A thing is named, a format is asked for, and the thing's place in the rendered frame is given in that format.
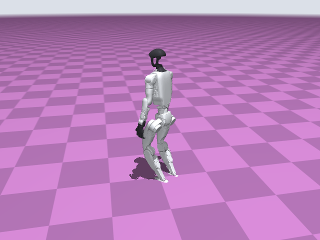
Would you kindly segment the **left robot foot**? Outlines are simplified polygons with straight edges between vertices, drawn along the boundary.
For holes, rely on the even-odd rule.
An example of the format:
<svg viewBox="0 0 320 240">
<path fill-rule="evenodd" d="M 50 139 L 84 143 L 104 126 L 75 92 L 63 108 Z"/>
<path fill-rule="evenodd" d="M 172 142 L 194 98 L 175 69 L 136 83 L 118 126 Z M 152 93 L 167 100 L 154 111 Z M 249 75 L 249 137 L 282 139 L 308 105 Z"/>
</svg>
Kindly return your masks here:
<svg viewBox="0 0 320 240">
<path fill-rule="evenodd" d="M 161 181 L 160 179 L 159 179 L 159 177 L 158 176 L 156 176 L 156 177 L 154 177 L 156 180 L 158 180 L 158 181 Z M 164 178 L 163 178 L 164 179 Z M 169 181 L 166 179 L 164 179 L 164 181 L 161 181 L 161 182 L 164 182 L 164 183 L 168 183 Z"/>
</svg>

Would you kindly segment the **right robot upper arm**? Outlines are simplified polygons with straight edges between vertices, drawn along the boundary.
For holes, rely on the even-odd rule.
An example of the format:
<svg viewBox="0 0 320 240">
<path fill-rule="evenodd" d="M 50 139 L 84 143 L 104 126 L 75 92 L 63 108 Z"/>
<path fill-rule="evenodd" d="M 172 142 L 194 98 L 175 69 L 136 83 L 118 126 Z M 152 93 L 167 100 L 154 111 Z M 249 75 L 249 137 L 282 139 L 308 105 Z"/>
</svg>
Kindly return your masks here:
<svg viewBox="0 0 320 240">
<path fill-rule="evenodd" d="M 173 72 L 172 71 L 169 71 L 169 72 L 171 75 L 171 94 L 172 94 L 172 92 L 173 92 L 173 84 L 172 84 Z"/>
</svg>

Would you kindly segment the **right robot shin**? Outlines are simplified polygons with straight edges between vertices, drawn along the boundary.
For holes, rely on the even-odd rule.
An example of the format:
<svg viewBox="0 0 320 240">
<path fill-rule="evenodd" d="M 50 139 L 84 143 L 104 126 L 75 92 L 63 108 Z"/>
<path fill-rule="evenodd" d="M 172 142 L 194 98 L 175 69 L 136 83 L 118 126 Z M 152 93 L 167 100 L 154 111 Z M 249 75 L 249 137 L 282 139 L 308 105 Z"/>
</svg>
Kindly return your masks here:
<svg viewBox="0 0 320 240">
<path fill-rule="evenodd" d="M 175 176 L 176 171 L 175 171 L 175 168 L 174 168 L 174 165 L 173 165 L 173 158 L 172 158 L 171 151 L 168 148 L 168 144 L 167 144 L 167 149 L 165 151 L 158 151 L 158 152 L 159 152 L 163 162 L 167 166 L 170 174 Z"/>
</svg>

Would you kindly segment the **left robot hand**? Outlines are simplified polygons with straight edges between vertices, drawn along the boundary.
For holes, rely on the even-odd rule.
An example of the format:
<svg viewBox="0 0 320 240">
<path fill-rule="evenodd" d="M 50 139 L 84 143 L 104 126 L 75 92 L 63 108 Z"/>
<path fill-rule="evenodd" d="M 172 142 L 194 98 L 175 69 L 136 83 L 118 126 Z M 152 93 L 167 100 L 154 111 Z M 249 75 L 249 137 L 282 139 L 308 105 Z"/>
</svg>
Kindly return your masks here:
<svg viewBox="0 0 320 240">
<path fill-rule="evenodd" d="M 145 127 L 145 124 L 146 124 L 146 121 L 144 121 L 144 122 L 142 123 L 142 125 L 140 125 L 140 124 L 138 123 L 138 126 L 137 126 L 137 128 L 135 129 L 136 135 L 137 135 L 138 137 L 142 138 L 142 139 L 145 139 L 145 137 L 144 137 L 144 135 L 143 135 L 143 133 L 144 133 L 143 127 Z"/>
</svg>

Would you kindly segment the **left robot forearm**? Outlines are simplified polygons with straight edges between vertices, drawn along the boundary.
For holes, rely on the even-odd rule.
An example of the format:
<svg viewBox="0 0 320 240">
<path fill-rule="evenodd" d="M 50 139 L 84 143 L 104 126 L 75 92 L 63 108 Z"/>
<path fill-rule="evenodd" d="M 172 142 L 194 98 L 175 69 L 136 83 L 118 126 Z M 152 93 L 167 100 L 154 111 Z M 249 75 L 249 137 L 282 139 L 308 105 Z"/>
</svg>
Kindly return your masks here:
<svg viewBox="0 0 320 240">
<path fill-rule="evenodd" d="M 150 108 L 148 107 L 148 100 L 146 98 L 143 98 L 142 100 L 142 108 L 141 108 L 141 114 L 139 116 L 139 121 L 138 123 L 140 125 L 143 125 L 143 122 L 147 120 L 148 118 L 148 112 L 150 110 Z"/>
</svg>

